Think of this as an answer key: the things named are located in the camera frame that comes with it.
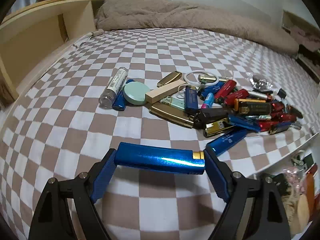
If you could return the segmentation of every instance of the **brown blanket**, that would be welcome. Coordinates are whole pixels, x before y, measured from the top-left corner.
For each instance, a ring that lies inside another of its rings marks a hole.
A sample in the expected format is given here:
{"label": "brown blanket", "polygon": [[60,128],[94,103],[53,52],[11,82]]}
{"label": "brown blanket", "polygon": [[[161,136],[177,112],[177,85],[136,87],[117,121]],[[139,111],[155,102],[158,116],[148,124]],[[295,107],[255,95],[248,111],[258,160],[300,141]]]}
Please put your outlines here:
{"label": "brown blanket", "polygon": [[299,49],[297,42],[280,28],[213,6],[171,0],[106,0],[97,13],[97,28],[198,28],[255,41],[289,55]]}

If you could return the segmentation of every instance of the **mattress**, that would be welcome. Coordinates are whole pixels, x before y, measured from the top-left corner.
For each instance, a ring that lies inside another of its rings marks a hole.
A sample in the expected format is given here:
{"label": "mattress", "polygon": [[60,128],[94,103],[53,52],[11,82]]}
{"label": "mattress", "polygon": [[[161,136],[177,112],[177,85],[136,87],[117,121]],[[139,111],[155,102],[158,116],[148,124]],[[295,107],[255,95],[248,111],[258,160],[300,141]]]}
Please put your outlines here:
{"label": "mattress", "polygon": [[[144,106],[123,112],[98,107],[119,67],[151,89],[172,71],[205,70],[251,89],[245,72],[264,75],[304,114],[301,130],[250,133],[219,159],[250,176],[287,156],[319,130],[313,102],[318,85],[295,62],[244,39],[197,29],[105,32],[64,55],[20,99],[3,127],[0,212],[19,239],[28,238],[37,201],[51,177],[72,179],[120,142],[202,150],[213,138],[162,120]],[[83,237],[72,201],[70,212]],[[207,175],[119,166],[96,203],[114,239],[207,239],[225,207]]]}

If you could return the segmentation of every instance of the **metal screw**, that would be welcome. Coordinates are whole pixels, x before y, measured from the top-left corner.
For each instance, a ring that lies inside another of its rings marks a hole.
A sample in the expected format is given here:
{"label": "metal screw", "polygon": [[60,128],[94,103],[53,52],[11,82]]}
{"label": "metal screw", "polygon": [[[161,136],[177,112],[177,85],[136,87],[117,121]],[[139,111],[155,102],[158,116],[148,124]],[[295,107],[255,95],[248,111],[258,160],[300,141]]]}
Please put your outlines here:
{"label": "metal screw", "polygon": [[266,180],[267,183],[271,183],[272,182],[272,179],[270,177],[266,177],[265,180]]}
{"label": "metal screw", "polygon": [[85,179],[87,176],[88,176],[88,173],[87,173],[87,172],[81,172],[81,173],[79,174],[79,178],[81,178],[81,179]]}
{"label": "metal screw", "polygon": [[54,177],[48,179],[49,184],[53,184],[55,181],[56,181],[56,178],[54,178]]}
{"label": "metal screw", "polygon": [[235,177],[236,179],[241,178],[241,173],[239,171],[235,171],[234,173],[232,173],[232,176]]}

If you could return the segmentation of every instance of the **white label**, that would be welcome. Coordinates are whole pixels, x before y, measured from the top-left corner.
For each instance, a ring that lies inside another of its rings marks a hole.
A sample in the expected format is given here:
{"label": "white label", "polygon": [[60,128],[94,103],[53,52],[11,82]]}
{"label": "white label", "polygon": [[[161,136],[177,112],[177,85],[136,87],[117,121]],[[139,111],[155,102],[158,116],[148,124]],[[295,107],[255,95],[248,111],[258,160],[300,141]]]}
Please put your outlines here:
{"label": "white label", "polygon": [[124,69],[119,69],[107,89],[111,89],[117,95],[126,77],[127,72]]}

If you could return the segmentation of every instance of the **metallic blue lighter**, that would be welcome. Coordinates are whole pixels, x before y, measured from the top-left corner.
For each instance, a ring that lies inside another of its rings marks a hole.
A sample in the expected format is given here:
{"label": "metallic blue lighter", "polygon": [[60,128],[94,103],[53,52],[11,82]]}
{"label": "metallic blue lighter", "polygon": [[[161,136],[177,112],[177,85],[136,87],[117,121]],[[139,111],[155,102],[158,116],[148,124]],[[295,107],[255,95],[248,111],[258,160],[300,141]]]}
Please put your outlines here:
{"label": "metallic blue lighter", "polygon": [[228,123],[231,125],[240,126],[256,132],[261,131],[261,127],[258,125],[256,121],[250,121],[248,119],[244,119],[242,117],[231,115],[231,114],[228,115]]}
{"label": "metallic blue lighter", "polygon": [[220,90],[220,88],[223,87],[224,84],[225,82],[219,81],[217,84],[213,86],[209,86],[204,89],[201,89],[198,91],[198,96],[200,97],[201,100],[205,100],[205,98],[209,93],[216,94]]}
{"label": "metallic blue lighter", "polygon": [[185,174],[204,173],[203,152],[138,145],[121,142],[116,165]]}
{"label": "metallic blue lighter", "polygon": [[[133,82],[133,81],[134,81],[133,79],[128,79],[126,84]],[[121,89],[120,92],[118,93],[115,101],[112,104],[112,108],[117,111],[124,111],[127,106],[126,104],[127,104],[127,101],[124,99],[123,89]]]}
{"label": "metallic blue lighter", "polygon": [[184,111],[187,114],[196,114],[198,112],[197,90],[194,86],[186,86],[184,105]]}
{"label": "metallic blue lighter", "polygon": [[210,146],[218,157],[240,142],[248,132],[249,131],[244,128],[235,128],[232,131],[216,138],[210,143],[207,143],[207,146]]}

